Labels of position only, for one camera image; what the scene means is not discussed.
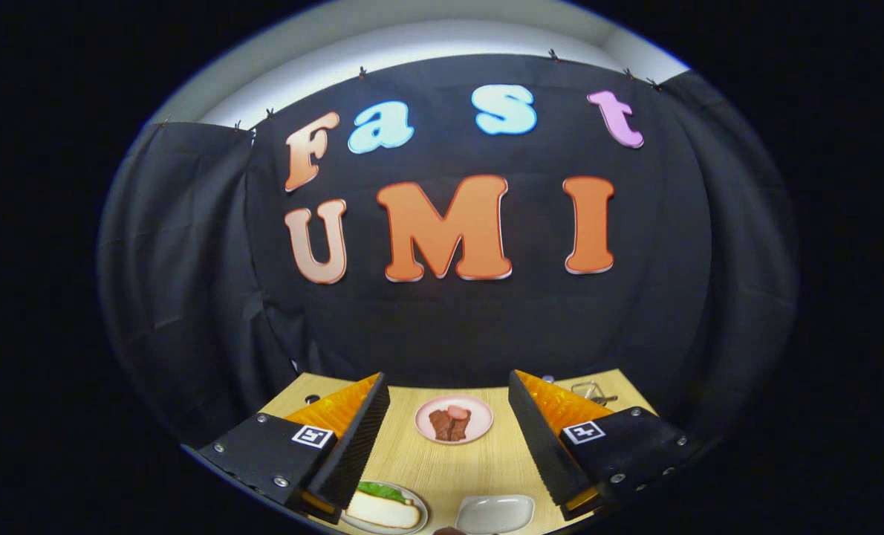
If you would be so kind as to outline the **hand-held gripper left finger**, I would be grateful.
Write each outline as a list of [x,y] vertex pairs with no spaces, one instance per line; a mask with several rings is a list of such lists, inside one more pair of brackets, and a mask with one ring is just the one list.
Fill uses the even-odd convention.
[[390,403],[377,373],[284,417],[256,413],[198,448],[197,460],[272,508],[337,525]]

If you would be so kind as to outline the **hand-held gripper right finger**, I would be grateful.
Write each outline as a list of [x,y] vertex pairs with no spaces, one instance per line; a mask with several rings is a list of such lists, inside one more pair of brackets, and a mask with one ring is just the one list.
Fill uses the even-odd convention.
[[689,433],[641,406],[612,411],[522,370],[509,375],[509,402],[565,520],[630,507],[700,452]]

